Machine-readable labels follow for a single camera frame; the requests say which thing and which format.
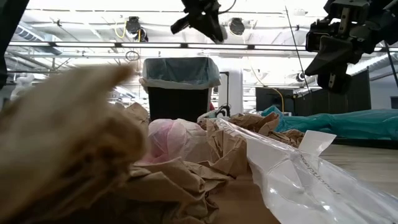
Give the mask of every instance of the trash can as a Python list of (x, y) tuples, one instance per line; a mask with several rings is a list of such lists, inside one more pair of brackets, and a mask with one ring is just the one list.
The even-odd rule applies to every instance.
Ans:
[(149, 95), (150, 119), (196, 122), (209, 110), (211, 90), (220, 72), (208, 57), (148, 58), (140, 83)]

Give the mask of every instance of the plastic sheet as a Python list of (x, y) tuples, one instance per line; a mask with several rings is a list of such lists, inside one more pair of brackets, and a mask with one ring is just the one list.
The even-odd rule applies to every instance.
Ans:
[(343, 114), (316, 114), (304, 116), (283, 116), (271, 106), (262, 112), (267, 116), (280, 114), (278, 132), (297, 129), (335, 134), (340, 138), (353, 139), (391, 139), (398, 140), (398, 110), (366, 110)]
[(211, 58), (148, 58), (140, 83), (144, 87), (204, 90), (219, 86), (220, 71)]
[(149, 125), (150, 151), (141, 162), (156, 164), (181, 157), (188, 162), (212, 161), (206, 131), (183, 119), (157, 119)]
[(295, 149), (216, 119), (220, 129), (243, 136), (254, 183), (283, 224), (396, 223), (398, 199), (319, 158), (334, 135), (308, 131)]

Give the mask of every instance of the red object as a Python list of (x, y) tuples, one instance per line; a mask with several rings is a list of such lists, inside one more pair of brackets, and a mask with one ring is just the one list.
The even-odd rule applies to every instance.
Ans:
[(214, 108), (213, 104), (210, 102), (210, 111), (215, 110), (216, 108)]

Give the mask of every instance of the wooden table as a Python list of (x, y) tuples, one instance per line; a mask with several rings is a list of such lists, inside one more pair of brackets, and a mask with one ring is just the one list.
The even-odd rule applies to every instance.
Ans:
[(321, 158), (398, 197), (398, 150), (331, 145)]
[[(398, 197), (398, 150), (332, 145), (321, 158)], [(238, 177), (211, 198), (220, 207), (215, 223), (279, 223), (262, 202), (251, 174)]]

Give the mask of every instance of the teal plastic sheet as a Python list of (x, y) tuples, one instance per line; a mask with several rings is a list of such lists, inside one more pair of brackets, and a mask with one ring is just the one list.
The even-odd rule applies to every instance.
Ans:
[(271, 106), (262, 112), (263, 116), (275, 112), (280, 121), (277, 132), (297, 129), (321, 131), (350, 139), (398, 140), (398, 110), (366, 110), (343, 114), (316, 114), (312, 116), (283, 116)]

